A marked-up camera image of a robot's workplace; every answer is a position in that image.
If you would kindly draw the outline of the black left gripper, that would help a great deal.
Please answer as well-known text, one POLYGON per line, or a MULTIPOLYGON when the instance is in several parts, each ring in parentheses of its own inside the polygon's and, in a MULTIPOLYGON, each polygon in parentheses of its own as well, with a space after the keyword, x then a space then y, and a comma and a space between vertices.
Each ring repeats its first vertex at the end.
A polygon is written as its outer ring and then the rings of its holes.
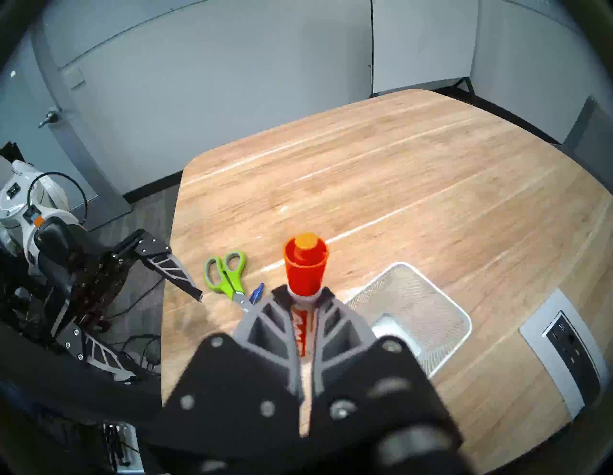
POLYGON ((38 253, 34 260, 44 293, 36 296, 43 306, 34 323, 29 323, 29 340, 52 345, 55 339, 85 367, 113 382, 146 381, 145 370, 85 330, 106 320, 106 308, 138 260, 197 302, 202 301, 202 290, 170 246, 148 237, 145 229, 137 229, 107 246, 85 229, 36 229, 33 245, 38 253))

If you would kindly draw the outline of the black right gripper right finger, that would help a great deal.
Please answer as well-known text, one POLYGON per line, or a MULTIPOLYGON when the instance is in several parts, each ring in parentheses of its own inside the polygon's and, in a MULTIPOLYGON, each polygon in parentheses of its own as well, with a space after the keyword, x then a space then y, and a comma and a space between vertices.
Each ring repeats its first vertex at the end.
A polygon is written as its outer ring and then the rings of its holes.
POLYGON ((310 437, 326 445, 376 441, 398 431, 463 437, 409 346, 376 337, 366 320, 323 288, 315 302, 310 437))

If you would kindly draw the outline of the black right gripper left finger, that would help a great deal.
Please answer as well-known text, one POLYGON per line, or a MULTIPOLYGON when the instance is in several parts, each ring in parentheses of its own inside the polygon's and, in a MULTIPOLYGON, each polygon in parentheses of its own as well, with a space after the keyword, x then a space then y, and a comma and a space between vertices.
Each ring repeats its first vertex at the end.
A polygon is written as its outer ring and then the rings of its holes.
POLYGON ((233 335, 204 339, 161 411, 161 447, 261 453, 300 441, 300 357, 287 286, 272 290, 233 335))

